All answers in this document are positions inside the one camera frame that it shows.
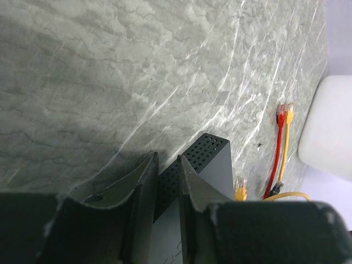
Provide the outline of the black network switch box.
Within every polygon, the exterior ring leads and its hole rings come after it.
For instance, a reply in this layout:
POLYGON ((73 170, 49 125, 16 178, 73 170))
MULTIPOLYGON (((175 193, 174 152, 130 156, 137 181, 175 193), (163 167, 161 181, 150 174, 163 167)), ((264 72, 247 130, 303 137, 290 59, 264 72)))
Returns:
MULTIPOLYGON (((183 155, 215 189, 234 199, 230 141, 204 133, 183 155)), ((148 263, 182 263, 177 161, 158 177, 148 263)))

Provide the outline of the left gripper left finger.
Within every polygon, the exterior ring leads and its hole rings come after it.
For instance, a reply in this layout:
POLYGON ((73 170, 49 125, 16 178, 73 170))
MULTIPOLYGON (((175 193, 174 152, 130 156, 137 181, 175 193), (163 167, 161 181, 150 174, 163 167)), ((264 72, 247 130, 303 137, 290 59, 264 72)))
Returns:
POLYGON ((147 263, 158 153, 84 201, 63 200, 37 263, 147 263))

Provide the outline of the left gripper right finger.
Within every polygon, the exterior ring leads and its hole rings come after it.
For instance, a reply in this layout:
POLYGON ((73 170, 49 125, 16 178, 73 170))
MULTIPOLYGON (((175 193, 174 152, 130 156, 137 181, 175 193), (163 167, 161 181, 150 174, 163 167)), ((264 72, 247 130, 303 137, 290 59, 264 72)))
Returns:
POLYGON ((233 200, 200 177, 184 155, 177 158, 181 249, 184 263, 217 263, 209 205, 233 200))

